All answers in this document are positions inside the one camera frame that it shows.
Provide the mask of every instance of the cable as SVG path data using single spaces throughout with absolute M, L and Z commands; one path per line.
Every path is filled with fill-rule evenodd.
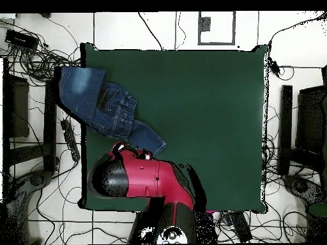
M 61 224 L 62 226 L 63 226 L 63 238 L 61 239 L 62 240 L 62 242 L 63 242 L 63 245 L 65 244 L 65 223 L 64 223 L 64 209 L 65 209 L 65 203 L 66 203 L 66 201 L 67 202 L 70 202 L 70 203 L 72 203 L 72 204 L 77 204 L 77 202 L 75 203 L 75 202 L 71 202 L 71 201 L 69 201 L 69 200 L 67 200 L 67 196 L 70 194 L 70 192 L 73 190 L 73 189 L 76 189 L 76 188 L 80 188 L 80 189 L 82 189 L 82 187 L 73 187 L 72 189 L 70 189 L 70 191 L 67 193 L 67 195 L 64 197 L 64 204 L 63 204 L 63 223 Z
M 158 39 L 156 38 L 156 36 L 152 33 L 151 29 L 149 28 L 148 24 L 146 23 L 146 21 L 143 19 L 143 17 L 141 16 L 141 14 L 139 12 L 137 12 L 137 14 L 139 14 L 139 17 L 142 19 L 143 23 L 146 25 L 147 29 L 149 30 L 149 32 L 151 33 L 151 35 L 155 38 L 156 42 L 158 42 L 159 46 L 160 46 L 160 50 L 163 50 L 160 42 L 158 41 Z
M 283 80 L 283 81 L 288 81 L 288 80 L 290 80 L 290 79 L 292 79 L 293 78 L 293 76 L 294 76 L 294 67 L 292 67 L 292 66 L 278 66 L 277 65 L 277 62 L 276 61 L 273 61 L 272 59 L 271 59 L 271 57 L 270 57 L 270 50 L 271 50 L 271 44 L 273 43 L 273 38 L 278 34 L 278 33 L 280 33 L 280 32 L 282 32 L 282 31 L 285 31 L 285 30 L 288 30 L 288 29 L 290 29 L 290 28 L 294 28 L 294 27 L 296 27 L 296 26 L 298 26 L 298 25 L 303 25 L 303 24 L 305 24 L 305 23 L 307 23 L 307 22 L 311 22 L 311 21 L 314 21 L 314 20 L 326 20 L 327 19 L 327 12 L 326 11 L 324 11 L 324 13 L 323 14 L 321 14 L 320 16 L 318 16 L 318 17 L 316 17 L 316 18 L 313 18 L 313 19 L 308 19 L 308 20 L 304 20 L 304 21 L 302 21 L 302 22 L 298 22 L 297 24 L 294 24 L 294 25 L 292 25 L 292 26 L 289 26 L 289 27 L 287 27 L 287 28 L 283 28 L 283 29 L 281 29 L 281 30 L 279 30 L 279 31 L 277 31 L 272 37 L 271 37 L 271 39 L 270 39 L 270 41 L 268 42 L 268 46 L 269 46 L 269 50 L 268 50 L 268 67 L 270 67 L 271 68 L 271 71 L 280 79 L 280 80 Z M 290 78 L 288 78 L 288 79 L 284 79 L 284 78 L 281 78 L 280 76 L 282 75 L 281 73 L 280 73 L 280 68 L 291 68 L 292 69 L 292 72 L 293 72 L 293 74 L 291 75 L 291 77 Z
M 12 113 L 15 114 L 17 117 L 19 117 L 20 119 L 22 119 L 23 121 L 25 121 L 25 122 L 28 124 L 28 126 L 32 129 L 32 132 L 33 132 L 33 134 L 34 134 L 34 137 L 35 137 L 36 141 L 38 142 L 38 145 L 40 146 L 41 153 L 42 153 L 42 157 L 44 157 L 43 147 L 42 147 L 42 145 L 41 145 L 41 143 L 40 143 L 38 137 L 36 136 L 36 133 L 35 133 L 33 127 L 30 125 L 30 123 L 29 123 L 26 119 L 24 119 L 24 118 L 21 117 L 20 115 L 16 114 L 15 112 L 12 112 Z
M 71 169 L 69 169 L 69 170 L 67 170 L 66 172 L 69 172 L 69 171 L 71 171 L 71 170 L 73 170 L 76 166 L 77 163 L 75 163 L 74 164 L 74 166 L 71 168 Z M 68 175 L 64 178 L 64 180 L 61 182 L 61 184 L 60 184 L 60 186 L 64 183 L 64 181 L 66 180 L 66 178 L 68 177 Z M 43 200 L 40 204 L 39 204 L 39 206 L 41 206 L 41 204 L 43 204 L 51 195 L 53 195 L 56 191 L 58 190 L 58 188 L 56 188 L 45 200 Z M 35 211 L 36 210 L 36 208 L 35 209 L 33 209 L 27 216 L 29 216 L 29 215 L 31 215 L 31 213 L 33 212 L 33 211 Z
M 35 166 L 32 167 L 32 169 L 30 169 L 30 172 L 32 172 L 32 170 L 37 167 L 38 165 L 40 165 L 41 163 L 43 163 L 43 161 L 39 162 L 38 164 L 36 164 Z
M 76 162 L 76 163 L 73 165 L 73 167 L 72 167 L 71 169 L 68 169 L 68 170 L 64 171 L 63 173 L 60 173 L 60 174 L 58 174 L 58 175 L 52 177 L 52 179 L 55 179 L 56 177 L 59 177 L 60 175 L 63 175 L 63 174 L 65 174 L 65 173 L 67 173 L 67 172 L 73 170 L 73 169 L 74 169 L 78 164 L 79 164 L 79 162 Z
M 40 111 L 40 113 L 44 115 L 44 113 L 41 111 L 41 109 L 40 109 L 39 107 L 33 107 L 33 108 L 30 108 L 30 109 L 28 109 L 28 111 L 30 111 L 30 110 L 34 110 L 34 109 L 38 109 L 38 110 Z
M 290 214 L 292 214 L 292 213 L 295 213 L 295 214 L 299 214 L 299 215 L 301 215 L 302 217 L 304 217 L 305 219 L 307 219 L 307 217 L 306 216 L 304 216 L 302 213 L 300 213 L 300 212 L 298 212 L 298 211 L 290 211 L 290 212 L 288 212 L 288 213 L 286 213 L 284 216 L 283 216 L 283 219 L 282 219 L 282 224 L 283 224 L 283 231 L 284 231 L 284 234 L 285 234 L 285 237 L 286 237 L 286 239 L 287 239 L 287 241 L 289 242 L 289 243 L 292 243 L 291 242 L 291 240 L 289 239 L 289 234 L 286 232 L 286 227 L 285 227 L 285 218 L 288 216 L 288 215 L 290 215 Z M 303 235 L 302 235 L 302 232 L 296 232 L 298 235 L 300 235 L 300 236 L 302 236 L 303 237 Z
M 69 200 L 66 199 L 67 196 L 68 196 L 68 194 L 69 194 L 69 192 L 68 192 L 67 196 L 64 196 L 63 193 L 62 193 L 61 190 L 60 190 L 59 176 L 61 175 L 61 174 L 60 174 L 60 166 L 61 166 L 60 161 L 61 161 L 61 155 L 60 155 L 60 158 L 59 158 L 59 170 L 58 170 L 58 175 L 56 176 L 57 179 L 58 179 L 58 187 L 57 187 L 57 188 L 58 188 L 58 190 L 59 190 L 61 196 L 63 197 L 63 199 L 64 199 L 65 201 L 67 201 L 67 202 L 69 202 L 69 203 L 72 203 L 72 204 L 77 204 L 77 203 L 75 203 L 75 202 L 71 202 L 71 201 L 69 201 Z M 73 169 L 73 168 L 71 168 L 71 169 L 68 170 L 68 174 L 67 174 L 66 177 L 69 176 L 69 174 L 70 174 L 70 172 L 72 171 L 72 169 Z
M 79 66 L 80 59 L 74 60 L 71 58 L 71 55 L 75 55 L 76 50 L 79 48 L 75 38 L 72 36 L 72 34 L 66 29 L 68 33 L 73 37 L 77 48 L 70 54 L 66 54 L 60 50 L 48 50 L 47 47 L 49 47 L 44 40 L 44 37 L 32 33 L 31 31 L 28 31 L 22 27 L 15 26 L 19 29 L 21 29 L 20 32 L 25 32 L 26 34 L 30 36 L 34 36 L 38 39 L 38 45 L 40 47 L 39 49 L 36 49 L 35 51 L 30 50 L 24 50 L 21 51 L 21 54 L 19 56 L 19 63 L 21 68 L 23 69 L 23 72 L 19 72 L 21 75 L 27 75 L 31 82 L 34 84 L 34 86 L 44 86 L 44 85 L 38 85 L 36 84 L 33 79 L 40 81 L 40 82 L 46 82 L 47 80 L 51 80 L 53 78 L 54 73 L 54 67 L 55 66 Z M 61 54 L 66 55 L 66 57 L 60 56 L 57 54 L 57 52 L 60 52 Z
M 102 228 L 99 228 L 99 227 L 94 227 L 94 229 L 90 229 L 86 232 L 83 232 L 83 233 L 76 233 L 76 234 L 72 234 L 71 236 L 69 236 L 69 238 L 67 239 L 67 241 L 65 242 L 65 245 L 67 245 L 67 242 L 73 237 L 73 236 L 78 236 L 78 235 L 85 235 L 87 233 L 90 233 L 92 232 L 93 230 L 100 230 L 101 232 L 103 232 L 104 234 L 110 236 L 110 237 L 114 237 L 116 238 L 117 240 L 120 240 L 122 243 L 127 243 L 127 239 L 125 237 L 117 237 L 115 235 L 112 235 L 110 233 L 107 233 L 105 230 L 103 230 Z
M 178 17 L 178 27 L 179 27 L 179 29 L 184 33 L 184 40 L 183 40 L 182 44 L 179 44 L 179 45 L 178 45 L 178 47 L 176 48 L 176 50 L 179 48 L 179 46 L 182 46 L 182 45 L 184 44 L 185 40 L 186 40 L 186 34 L 185 34 L 184 30 L 182 30 L 182 28 L 181 28 L 180 25 L 179 25 L 179 20 L 180 20 L 180 18 L 181 18 L 181 11 L 179 12 L 179 17 Z
M 57 239 L 55 239 L 54 241 L 52 241 L 49 245 L 53 245 L 59 238 L 61 238 L 63 232 L 60 231 L 61 227 L 63 226 L 63 224 L 60 225 L 59 227 L 59 236 L 57 237 Z
M 76 39 L 73 37 L 73 35 L 71 34 L 71 32 L 69 32 L 69 31 L 67 30 L 67 28 L 66 28 L 65 26 L 62 26 L 61 24 L 58 24 L 58 23 L 54 22 L 53 20 L 50 20 L 49 18 L 47 18 L 47 19 L 48 19 L 49 21 L 53 22 L 54 24 L 63 27 L 63 28 L 64 28 L 64 29 L 69 33 L 69 35 L 72 36 L 74 42 L 76 43 L 76 46 L 77 46 L 77 47 L 79 46 L 79 45 L 77 44 L 77 42 L 76 42 Z
M 48 220 L 49 222 L 51 222 L 52 225 L 53 225 L 53 227 L 54 227 L 54 228 L 52 229 L 50 235 L 48 236 L 47 240 L 44 242 L 44 245 L 46 245 L 47 242 L 48 242 L 48 240 L 50 239 L 51 235 L 54 233 L 54 230 L 55 230 L 55 228 L 56 228 L 56 225 L 55 225 L 54 222 L 51 221 L 48 217 L 45 217 L 45 216 L 40 212 L 40 210 L 39 210 L 39 208 L 38 208 L 38 207 L 39 207 L 40 200 L 41 200 L 41 197 L 42 197 L 42 194 L 43 194 L 43 189 L 41 189 L 40 197 L 39 197 L 39 199 L 38 199 L 38 202 L 36 203 L 36 210 L 38 211 L 38 214 L 39 214 L 40 216 L 42 216 L 42 218 L 44 218 L 44 219 Z

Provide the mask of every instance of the denim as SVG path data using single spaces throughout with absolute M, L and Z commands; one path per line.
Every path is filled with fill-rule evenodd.
M 92 131 L 157 155 L 165 148 L 165 141 L 147 124 L 134 119 L 136 99 L 124 87 L 105 78 L 105 70 L 62 67 L 61 102 Z

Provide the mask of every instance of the green mat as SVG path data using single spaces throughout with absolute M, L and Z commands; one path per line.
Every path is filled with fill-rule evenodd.
M 264 211 L 261 202 L 264 55 L 238 51 L 95 50 L 85 44 L 86 67 L 107 70 L 138 101 L 135 118 L 167 147 L 160 160 L 189 163 L 207 196 L 207 209 Z M 86 130 L 87 170 L 117 139 Z M 142 211 L 144 198 L 96 198 L 94 210 Z

